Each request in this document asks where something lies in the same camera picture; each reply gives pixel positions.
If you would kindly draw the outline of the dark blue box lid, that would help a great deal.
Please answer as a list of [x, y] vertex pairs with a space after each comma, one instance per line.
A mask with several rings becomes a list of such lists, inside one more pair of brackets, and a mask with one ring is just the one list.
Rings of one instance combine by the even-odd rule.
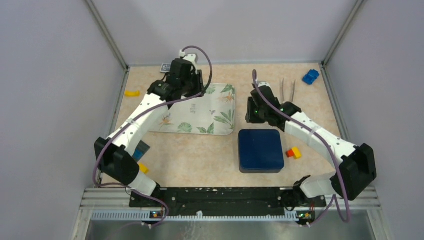
[[239, 169], [283, 169], [281, 135], [275, 129], [242, 129], [237, 139]]

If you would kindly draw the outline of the blue chocolate box with insert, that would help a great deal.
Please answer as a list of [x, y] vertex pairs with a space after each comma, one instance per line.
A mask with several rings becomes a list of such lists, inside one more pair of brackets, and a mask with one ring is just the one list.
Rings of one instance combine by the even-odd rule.
[[239, 169], [243, 174], [278, 174], [282, 169]]

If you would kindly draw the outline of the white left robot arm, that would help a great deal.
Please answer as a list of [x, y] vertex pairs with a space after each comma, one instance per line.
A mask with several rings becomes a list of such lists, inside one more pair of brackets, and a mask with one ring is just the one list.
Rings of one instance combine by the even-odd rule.
[[203, 74], [197, 62], [197, 54], [181, 52], [171, 62], [164, 79], [150, 85], [141, 103], [118, 130], [94, 143], [97, 169], [141, 193], [141, 200], [149, 207], [160, 202], [161, 194], [156, 190], [158, 184], [141, 172], [134, 154], [142, 138], [174, 104], [203, 95]]

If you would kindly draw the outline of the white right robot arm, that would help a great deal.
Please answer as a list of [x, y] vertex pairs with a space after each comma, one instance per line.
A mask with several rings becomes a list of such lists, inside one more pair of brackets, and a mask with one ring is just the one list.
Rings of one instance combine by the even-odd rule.
[[293, 200], [307, 206], [315, 197], [339, 195], [354, 201], [376, 178], [374, 150], [366, 143], [355, 145], [321, 127], [292, 102], [280, 103], [270, 85], [261, 81], [247, 99], [245, 120], [267, 123], [280, 129], [319, 153], [335, 172], [306, 176], [297, 182]]

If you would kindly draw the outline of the silver metal tongs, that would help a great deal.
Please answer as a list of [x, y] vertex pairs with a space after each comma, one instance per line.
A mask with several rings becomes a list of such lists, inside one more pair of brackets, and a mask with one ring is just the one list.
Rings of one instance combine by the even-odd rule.
[[280, 97], [282, 103], [294, 101], [296, 92], [296, 82], [296, 80], [285, 81], [284, 78], [280, 81]]

